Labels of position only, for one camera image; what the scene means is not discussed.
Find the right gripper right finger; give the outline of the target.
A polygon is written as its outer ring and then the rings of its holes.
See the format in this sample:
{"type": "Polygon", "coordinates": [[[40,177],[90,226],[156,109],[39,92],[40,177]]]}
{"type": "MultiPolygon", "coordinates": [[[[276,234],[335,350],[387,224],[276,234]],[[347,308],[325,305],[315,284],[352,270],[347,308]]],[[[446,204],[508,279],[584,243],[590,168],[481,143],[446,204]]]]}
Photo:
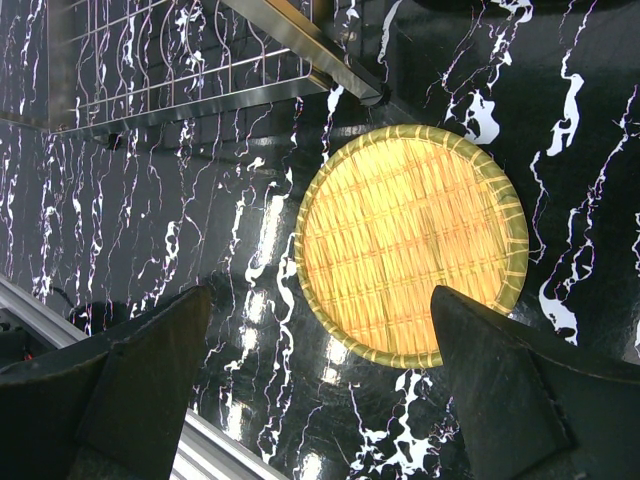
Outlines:
{"type": "Polygon", "coordinates": [[[519,324],[445,286],[431,313],[473,468],[532,468],[572,447],[519,324]]]}

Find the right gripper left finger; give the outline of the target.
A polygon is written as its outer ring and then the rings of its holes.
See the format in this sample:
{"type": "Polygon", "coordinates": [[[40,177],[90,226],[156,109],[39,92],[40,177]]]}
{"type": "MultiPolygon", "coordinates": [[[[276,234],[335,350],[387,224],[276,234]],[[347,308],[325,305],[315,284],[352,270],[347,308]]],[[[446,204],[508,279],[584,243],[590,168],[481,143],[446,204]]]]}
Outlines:
{"type": "Polygon", "coordinates": [[[108,331],[110,348],[77,439],[135,475],[171,473],[205,353],[211,297],[192,287],[108,331]]]}

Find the round green-rim bamboo plate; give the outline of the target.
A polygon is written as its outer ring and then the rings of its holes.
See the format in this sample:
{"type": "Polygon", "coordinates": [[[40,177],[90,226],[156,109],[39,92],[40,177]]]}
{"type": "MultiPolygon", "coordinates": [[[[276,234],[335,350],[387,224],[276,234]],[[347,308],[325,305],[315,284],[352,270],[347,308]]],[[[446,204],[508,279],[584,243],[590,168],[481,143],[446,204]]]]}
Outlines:
{"type": "Polygon", "coordinates": [[[528,268],[528,226],[493,158],[433,126],[399,124],[350,141],[299,207],[295,261],[327,332],[371,362],[442,364],[431,314],[438,286],[507,314],[528,268]]]}

